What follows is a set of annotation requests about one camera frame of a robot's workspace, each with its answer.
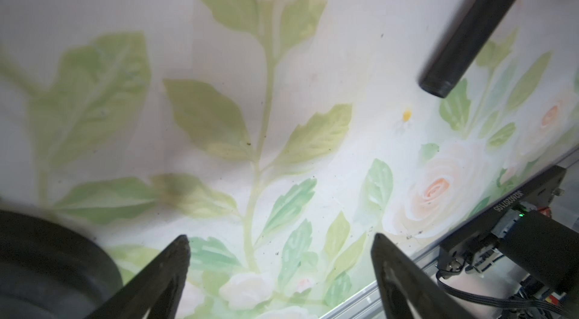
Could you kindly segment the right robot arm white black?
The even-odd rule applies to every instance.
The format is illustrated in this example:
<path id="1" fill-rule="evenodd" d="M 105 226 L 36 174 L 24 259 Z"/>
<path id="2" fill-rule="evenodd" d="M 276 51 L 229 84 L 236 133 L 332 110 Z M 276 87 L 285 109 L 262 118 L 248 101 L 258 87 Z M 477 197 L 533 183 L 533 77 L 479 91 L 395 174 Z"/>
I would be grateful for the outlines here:
<path id="1" fill-rule="evenodd" d="M 514 215 L 498 250 L 557 293 L 578 288 L 578 233 L 536 210 Z"/>

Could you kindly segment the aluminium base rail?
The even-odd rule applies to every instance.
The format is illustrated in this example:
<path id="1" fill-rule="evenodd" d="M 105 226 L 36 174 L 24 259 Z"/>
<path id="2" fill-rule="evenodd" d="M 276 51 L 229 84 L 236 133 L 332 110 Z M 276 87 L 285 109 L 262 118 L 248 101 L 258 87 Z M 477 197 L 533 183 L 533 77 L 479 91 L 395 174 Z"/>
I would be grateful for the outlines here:
<path id="1" fill-rule="evenodd" d="M 376 282 L 330 313 L 336 318 L 368 299 L 389 318 L 466 318 L 462 302 L 518 314 L 538 310 L 547 317 L 578 314 L 578 234 L 548 215 L 562 181 L 578 161 L 572 152 L 510 194 L 475 214 L 435 247 L 415 259 L 382 234 L 371 249 Z M 449 286 L 450 278 L 482 273 L 502 258 L 524 269 L 523 284 L 536 293 L 500 299 Z"/>

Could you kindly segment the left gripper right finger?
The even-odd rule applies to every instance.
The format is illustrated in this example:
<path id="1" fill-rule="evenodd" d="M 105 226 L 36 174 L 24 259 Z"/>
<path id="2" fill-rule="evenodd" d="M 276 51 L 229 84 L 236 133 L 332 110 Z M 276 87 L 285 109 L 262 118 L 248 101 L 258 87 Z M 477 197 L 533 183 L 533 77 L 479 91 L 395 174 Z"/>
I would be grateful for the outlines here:
<path id="1" fill-rule="evenodd" d="M 472 318 L 385 235 L 371 248 L 382 307 L 387 318 Z"/>

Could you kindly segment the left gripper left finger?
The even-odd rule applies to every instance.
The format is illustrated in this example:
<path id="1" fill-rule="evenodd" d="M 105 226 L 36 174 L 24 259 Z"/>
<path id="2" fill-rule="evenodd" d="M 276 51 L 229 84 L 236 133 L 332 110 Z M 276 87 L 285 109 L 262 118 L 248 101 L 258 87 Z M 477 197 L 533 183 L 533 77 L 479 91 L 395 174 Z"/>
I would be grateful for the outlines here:
<path id="1" fill-rule="evenodd" d="M 185 287 L 190 257 L 188 238 L 182 234 L 87 317 L 174 319 Z"/>

